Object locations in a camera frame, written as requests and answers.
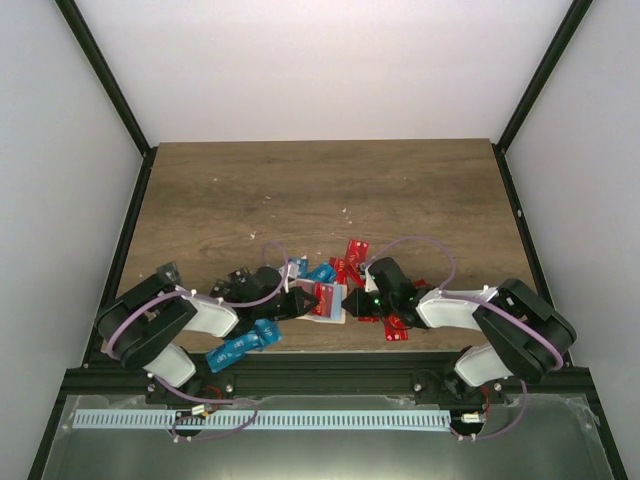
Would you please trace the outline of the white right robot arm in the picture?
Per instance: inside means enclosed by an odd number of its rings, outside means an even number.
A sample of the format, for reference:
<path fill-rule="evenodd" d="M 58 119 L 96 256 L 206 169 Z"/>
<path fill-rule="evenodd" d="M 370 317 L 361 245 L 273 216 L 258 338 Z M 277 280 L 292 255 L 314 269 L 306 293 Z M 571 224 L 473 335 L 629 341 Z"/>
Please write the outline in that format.
<path fill-rule="evenodd" d="M 445 393 L 458 403 L 491 381 L 541 382 L 565 365 L 564 355 L 577 340 L 569 321 L 517 278 L 452 291 L 411 281 L 390 257 L 365 269 L 365 285 L 349 293 L 342 307 L 357 317 L 394 317 L 409 329 L 481 332 L 486 343 L 463 349 L 443 374 Z"/>

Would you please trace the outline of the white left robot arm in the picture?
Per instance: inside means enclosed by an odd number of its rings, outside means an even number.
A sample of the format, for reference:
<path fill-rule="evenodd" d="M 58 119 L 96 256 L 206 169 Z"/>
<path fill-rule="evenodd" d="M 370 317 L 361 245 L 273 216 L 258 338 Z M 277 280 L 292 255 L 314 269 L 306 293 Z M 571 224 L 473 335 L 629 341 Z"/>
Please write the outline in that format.
<path fill-rule="evenodd" d="M 106 353 L 127 369 L 142 368 L 169 384 L 181 403 L 196 402 L 204 379 L 189 353 L 176 343 L 183 332 L 204 333 L 222 344 L 207 354 L 218 373 L 277 343 L 277 323 L 312 312 L 319 300 L 315 288 L 283 280 L 281 272 L 263 266 L 245 268 L 219 280 L 209 295 L 180 284 L 177 267 L 167 264 L 131 290 L 103 307 L 94 325 L 106 342 Z"/>

